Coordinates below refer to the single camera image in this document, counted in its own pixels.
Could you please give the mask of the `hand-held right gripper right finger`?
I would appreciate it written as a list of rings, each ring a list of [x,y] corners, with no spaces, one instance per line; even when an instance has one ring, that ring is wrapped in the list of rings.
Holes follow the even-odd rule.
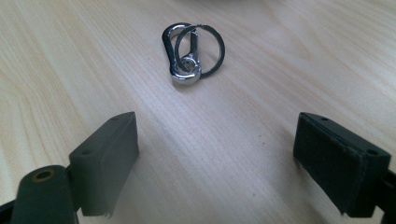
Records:
[[[379,207],[391,216],[391,155],[331,119],[302,112],[293,146],[305,168],[338,210],[371,217]]]

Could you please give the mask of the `silver carabiner keychain clip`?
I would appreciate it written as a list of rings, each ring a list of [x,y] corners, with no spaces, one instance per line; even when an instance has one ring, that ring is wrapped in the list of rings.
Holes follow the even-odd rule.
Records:
[[[175,47],[172,40],[185,28],[190,26],[186,22],[178,22],[168,26],[162,34],[164,49],[170,63],[169,71],[174,82],[180,85],[191,85],[196,82],[202,74],[198,59],[198,34],[195,30],[190,32],[190,51],[179,60],[175,56]]]

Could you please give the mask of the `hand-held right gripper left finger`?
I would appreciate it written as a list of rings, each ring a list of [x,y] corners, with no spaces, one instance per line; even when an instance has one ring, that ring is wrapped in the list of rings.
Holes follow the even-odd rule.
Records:
[[[88,217],[111,215],[139,157],[134,112],[105,122],[69,155],[75,202]]]

